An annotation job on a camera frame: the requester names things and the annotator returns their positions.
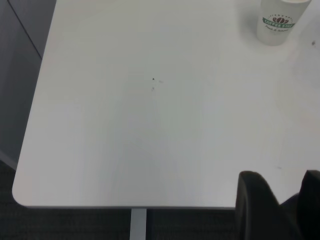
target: dark carpet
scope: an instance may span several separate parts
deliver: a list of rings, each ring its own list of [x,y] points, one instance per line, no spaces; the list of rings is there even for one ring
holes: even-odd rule
[[[237,240],[234,210],[147,211],[146,240]]]

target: gray wall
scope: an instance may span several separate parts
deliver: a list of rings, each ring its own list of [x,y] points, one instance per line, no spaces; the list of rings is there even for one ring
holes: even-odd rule
[[[0,0],[0,160],[14,169],[18,164],[41,66],[38,52],[43,53],[51,23],[51,19],[46,20],[46,28],[42,23],[33,24],[33,21],[41,22],[41,14],[34,16],[34,11],[30,10],[29,13],[32,14],[28,16],[26,11],[22,12],[24,18],[20,22],[9,2]],[[22,26],[24,21],[29,28],[44,29],[44,33],[26,33]],[[35,49],[36,44],[31,38],[38,44],[39,50]]]
[[[42,58],[56,0],[9,0],[9,2]]]

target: table top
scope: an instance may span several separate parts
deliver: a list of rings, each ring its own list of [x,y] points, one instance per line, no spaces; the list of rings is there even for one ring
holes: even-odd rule
[[[58,0],[12,194],[30,207],[282,202],[320,169],[320,4],[281,46],[257,0]]]

